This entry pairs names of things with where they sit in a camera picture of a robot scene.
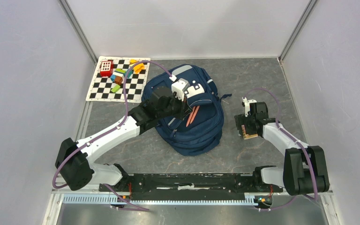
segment orange pencil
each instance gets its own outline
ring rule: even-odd
[[[190,125],[190,122],[191,122],[191,118],[193,116],[193,113],[195,111],[195,106],[193,107],[193,111],[190,113],[190,115],[188,116],[188,120],[187,120],[187,124],[186,124],[186,127],[188,127]]]
[[[193,117],[191,118],[190,124],[194,121],[194,118],[195,118],[195,116],[196,116],[196,114],[197,114],[197,112],[198,112],[198,109],[199,109],[199,106],[196,107],[195,113],[193,114]]]

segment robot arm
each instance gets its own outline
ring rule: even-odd
[[[309,146],[296,137],[287,136],[282,124],[275,118],[269,118],[265,102],[256,102],[243,98],[245,114],[235,116],[239,136],[244,139],[262,137],[272,143],[285,157],[284,168],[276,166],[257,167],[254,176],[257,183],[274,184],[283,187],[290,195],[304,195],[313,192],[311,175],[306,165],[306,158],[297,143],[307,151],[314,169],[318,192],[329,190],[328,172],[325,154],[319,146]]]
[[[155,127],[159,119],[167,116],[184,119],[189,115],[191,109],[186,103],[187,98],[184,93],[177,94],[176,92],[182,92],[182,85],[184,86],[186,83],[175,82],[172,85],[172,90],[166,87],[158,87],[150,99],[141,102],[129,111],[126,120],[120,127],[119,125],[124,117],[104,130],[77,142],[71,138],[64,140],[56,159],[56,168],[68,155],[86,145],[60,171],[70,189],[79,190],[87,184],[107,183],[115,185],[118,183],[122,178],[122,172],[117,166],[95,164],[94,161],[118,144]]]

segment backpack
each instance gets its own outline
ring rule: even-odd
[[[188,117],[180,120],[170,116],[160,119],[155,129],[167,143],[184,156],[197,156],[212,150],[220,142],[224,124],[221,98],[218,97],[215,83],[205,69],[194,65],[184,64],[170,69],[169,72],[177,79],[187,80],[195,88],[200,84],[204,93],[187,99],[191,109],[200,105],[194,121],[188,127],[186,127]],[[167,73],[152,78],[145,85],[142,101],[150,98],[157,87],[171,88],[172,83]]]

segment gray wall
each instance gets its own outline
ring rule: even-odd
[[[0,0],[0,225],[41,224],[92,70],[57,1]]]
[[[68,0],[98,55],[278,56],[308,0]]]
[[[360,224],[360,1],[319,1],[284,67],[305,134],[325,150],[343,222]]]

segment checkered mat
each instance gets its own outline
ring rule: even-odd
[[[127,70],[130,68],[129,61],[131,59],[150,60],[150,58],[120,58],[100,56],[98,58],[97,66],[90,83],[86,101],[124,102],[123,84],[120,85],[120,89],[116,93],[112,93],[111,88],[115,86],[115,83],[112,82],[109,77],[101,77],[100,65],[102,61],[113,60],[114,70],[117,68]],[[128,102],[142,102],[142,94],[144,86],[147,82],[147,74],[150,64],[145,63],[144,66],[145,69],[141,70],[140,73],[133,73],[133,75],[126,80],[126,94]]]

